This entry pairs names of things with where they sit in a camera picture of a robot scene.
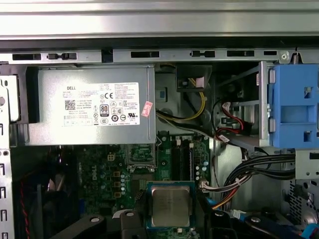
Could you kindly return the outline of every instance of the black cable bundle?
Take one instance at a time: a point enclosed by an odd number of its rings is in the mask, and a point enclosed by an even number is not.
[[[249,159],[239,164],[227,177],[224,187],[231,185],[236,182],[237,178],[249,176],[245,180],[247,182],[253,175],[263,174],[267,177],[278,179],[278,180],[291,180],[295,177],[295,170],[271,170],[267,168],[256,168],[257,165],[270,165],[273,163],[290,163],[295,161],[294,154],[278,154],[278,155],[267,155]],[[222,200],[226,198],[228,193],[222,194]]]

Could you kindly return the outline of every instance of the blue drive bay bracket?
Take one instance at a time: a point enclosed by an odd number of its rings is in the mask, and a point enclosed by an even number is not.
[[[318,65],[278,65],[275,83],[269,85],[274,132],[270,143],[277,148],[317,148]]]

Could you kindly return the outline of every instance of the white wire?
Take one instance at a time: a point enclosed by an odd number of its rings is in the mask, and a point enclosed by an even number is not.
[[[181,127],[181,126],[176,126],[174,124],[172,124],[171,122],[169,122],[167,119],[163,118],[160,114],[156,114],[159,118],[163,119],[164,121],[166,121],[169,125],[175,127],[175,128],[181,128],[181,129],[184,129],[184,130],[188,130],[188,131],[192,131],[192,132],[196,132],[196,133],[199,133],[203,136],[207,136],[207,137],[211,137],[209,136],[208,134],[200,131],[200,130],[197,130],[197,129],[194,129],[194,128],[184,128],[184,127]]]
[[[248,179],[249,179],[249,176],[247,175],[247,176],[244,176],[244,177],[242,177],[241,179],[239,179],[236,183],[230,184],[230,185],[228,185],[228,186],[226,186],[226,187],[213,188],[213,187],[210,187],[210,186],[208,186],[208,185],[203,185],[203,187],[204,187],[205,189],[207,189],[207,190],[210,190],[210,191],[216,191],[216,190],[218,190],[219,193],[228,192],[228,191],[233,190],[234,188],[236,188],[236,187],[242,185],[242,184],[245,183],[246,180],[248,180]]]

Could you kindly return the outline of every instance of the red wire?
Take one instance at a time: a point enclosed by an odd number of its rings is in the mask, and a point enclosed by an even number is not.
[[[222,107],[221,109],[222,109],[222,111],[223,111],[223,113],[224,113],[225,115],[227,115],[228,117],[230,117],[230,118],[232,118],[232,119],[237,120],[237,121],[240,123],[240,128],[241,128],[241,130],[244,130],[244,123],[243,123],[243,121],[242,121],[240,118],[237,118],[237,117],[231,115],[230,112],[228,112],[227,110],[225,110],[223,107]],[[217,134],[216,134],[216,138],[217,138],[219,141],[222,141],[222,140],[218,137],[218,133],[220,133],[220,132],[223,131],[223,130],[230,131],[230,132],[233,132],[233,133],[239,133],[239,129],[227,128],[227,127],[219,128],[219,129],[217,130],[217,132],[216,132],[216,133],[217,133]]]
[[[237,120],[237,121],[240,123],[241,130],[244,130],[244,123],[243,123],[243,121],[242,121],[240,118],[237,118],[237,117],[231,115],[230,112],[227,112],[223,107],[222,107],[222,111],[223,111],[224,114],[227,115],[228,117],[231,117],[231,118]]]
[[[22,206],[22,213],[24,216],[25,221],[25,232],[27,239],[30,239],[30,231],[29,231],[29,219],[28,219],[28,213],[26,212],[25,205],[24,205],[24,195],[23,195],[23,182],[20,183],[20,204]]]

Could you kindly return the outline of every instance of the ram slot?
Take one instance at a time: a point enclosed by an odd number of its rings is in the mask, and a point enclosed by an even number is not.
[[[174,145],[171,150],[171,179],[172,181],[180,181],[180,169],[181,169],[181,148],[179,146]]]
[[[189,174],[190,181],[194,181],[194,148],[189,148]]]
[[[189,141],[183,142],[183,155],[181,159],[182,164],[182,181],[190,181],[190,162],[189,162]]]

